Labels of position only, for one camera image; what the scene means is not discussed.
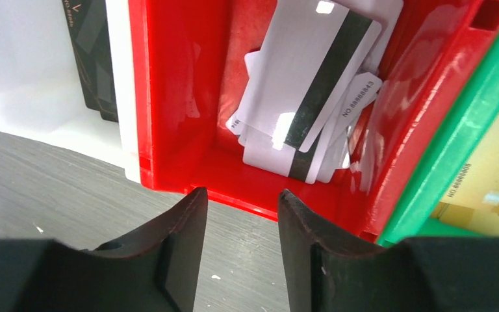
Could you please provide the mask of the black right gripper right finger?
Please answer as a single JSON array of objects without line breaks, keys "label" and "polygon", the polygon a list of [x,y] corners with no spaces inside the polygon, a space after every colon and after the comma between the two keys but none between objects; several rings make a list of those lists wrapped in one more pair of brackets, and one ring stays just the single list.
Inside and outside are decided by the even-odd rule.
[{"label": "black right gripper right finger", "polygon": [[499,311],[499,237],[411,237],[384,248],[289,190],[277,216],[291,311]]}]

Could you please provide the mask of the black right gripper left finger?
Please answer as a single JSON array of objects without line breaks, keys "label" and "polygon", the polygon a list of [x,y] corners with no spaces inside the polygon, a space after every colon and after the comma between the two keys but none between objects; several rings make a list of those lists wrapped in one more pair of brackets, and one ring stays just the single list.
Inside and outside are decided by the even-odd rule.
[{"label": "black right gripper left finger", "polygon": [[192,311],[208,193],[95,250],[55,239],[0,239],[0,311]]}]

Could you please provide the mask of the white magnetic stripe card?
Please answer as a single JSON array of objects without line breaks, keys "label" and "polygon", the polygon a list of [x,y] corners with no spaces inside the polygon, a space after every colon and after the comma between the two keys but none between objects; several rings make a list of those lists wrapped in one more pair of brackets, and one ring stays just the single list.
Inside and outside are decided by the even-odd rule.
[{"label": "white magnetic stripe card", "polygon": [[279,1],[236,116],[310,149],[380,36],[380,22],[327,1]]}]

